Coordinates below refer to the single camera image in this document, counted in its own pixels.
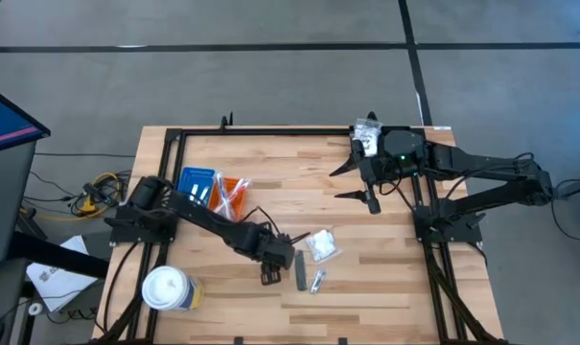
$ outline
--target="small metal object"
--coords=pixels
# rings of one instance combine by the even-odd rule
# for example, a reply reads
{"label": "small metal object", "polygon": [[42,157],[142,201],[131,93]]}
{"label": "small metal object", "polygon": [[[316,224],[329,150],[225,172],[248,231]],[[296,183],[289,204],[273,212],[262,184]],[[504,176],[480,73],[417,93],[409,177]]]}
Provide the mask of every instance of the small metal object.
{"label": "small metal object", "polygon": [[326,276],[325,269],[318,269],[315,273],[315,279],[313,279],[313,284],[311,285],[311,293],[317,293],[319,291],[319,287],[321,287],[321,283],[324,281],[324,277]]}
{"label": "small metal object", "polygon": [[298,291],[307,290],[307,269],[305,267],[305,253],[302,250],[296,251],[296,287]]}

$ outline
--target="white paper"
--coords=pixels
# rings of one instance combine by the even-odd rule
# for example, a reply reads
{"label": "white paper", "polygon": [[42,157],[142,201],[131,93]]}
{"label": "white paper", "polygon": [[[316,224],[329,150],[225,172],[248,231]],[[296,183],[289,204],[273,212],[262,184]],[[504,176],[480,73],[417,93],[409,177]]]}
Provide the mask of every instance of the white paper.
{"label": "white paper", "polygon": [[[89,255],[81,236],[74,236],[62,243],[61,246]],[[44,298],[44,303],[49,311],[59,310],[77,297],[81,290],[96,281],[96,278],[93,277],[67,272],[44,264],[30,264],[27,272],[40,297],[59,297],[75,291],[62,298]]]}

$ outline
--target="butcher block tabletop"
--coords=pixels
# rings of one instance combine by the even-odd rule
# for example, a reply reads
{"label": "butcher block tabletop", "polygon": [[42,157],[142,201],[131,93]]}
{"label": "butcher block tabletop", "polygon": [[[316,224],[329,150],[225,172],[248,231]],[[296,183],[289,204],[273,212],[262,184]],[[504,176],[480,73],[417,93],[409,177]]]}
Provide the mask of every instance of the butcher block tabletop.
{"label": "butcher block tabletop", "polygon": [[[142,176],[157,175],[166,129],[143,128],[130,190]],[[454,145],[448,127],[424,127],[424,131],[431,141]],[[174,145],[169,179],[176,150]],[[245,211],[261,206],[281,232],[292,237],[329,230],[342,253],[317,265],[304,241],[295,246],[305,251],[308,284],[318,268],[327,270],[317,294],[297,290],[294,267],[282,269],[281,283],[264,287],[259,264],[234,253],[215,235],[182,220],[167,263],[199,278],[205,297],[197,310],[159,312],[154,342],[231,344],[240,336],[245,344],[333,344],[340,337],[346,337],[350,344],[438,343],[424,249],[415,239],[411,213],[398,193],[378,195],[382,212],[375,216],[356,200],[334,198],[339,193],[363,189],[357,171],[329,177],[347,160],[349,151],[346,136],[189,136],[183,166],[250,178],[253,184],[246,194]],[[427,185],[422,182],[428,201]],[[452,185],[453,181],[436,182],[438,194],[445,195]],[[401,183],[401,190],[413,203],[410,180]],[[452,198],[465,194],[466,188],[461,186]],[[255,213],[252,220],[266,219]],[[120,244],[113,249],[99,323],[110,281],[129,247]],[[118,276],[110,299],[109,325],[133,296],[142,249],[142,244],[134,249]],[[465,243],[450,243],[450,250],[460,296],[488,332],[502,337],[483,257]],[[449,334],[454,337],[451,306],[442,295]],[[143,305],[137,338],[145,336],[149,311]],[[93,336],[100,335],[96,329]]]}

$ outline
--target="paper cup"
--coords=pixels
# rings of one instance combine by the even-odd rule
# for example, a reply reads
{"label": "paper cup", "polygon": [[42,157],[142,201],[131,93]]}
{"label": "paper cup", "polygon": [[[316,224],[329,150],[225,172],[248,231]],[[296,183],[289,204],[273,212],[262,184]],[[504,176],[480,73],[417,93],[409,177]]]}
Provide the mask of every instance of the paper cup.
{"label": "paper cup", "polygon": [[143,299],[159,311],[191,311],[204,299],[202,283],[182,270],[164,265],[147,275]]}

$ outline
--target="monitor screen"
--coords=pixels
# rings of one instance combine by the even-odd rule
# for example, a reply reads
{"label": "monitor screen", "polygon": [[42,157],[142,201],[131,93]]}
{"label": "monitor screen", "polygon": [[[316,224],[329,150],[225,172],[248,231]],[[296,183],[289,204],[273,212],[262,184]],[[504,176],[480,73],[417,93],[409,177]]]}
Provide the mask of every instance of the monitor screen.
{"label": "monitor screen", "polygon": [[0,150],[47,135],[48,129],[0,96]]}

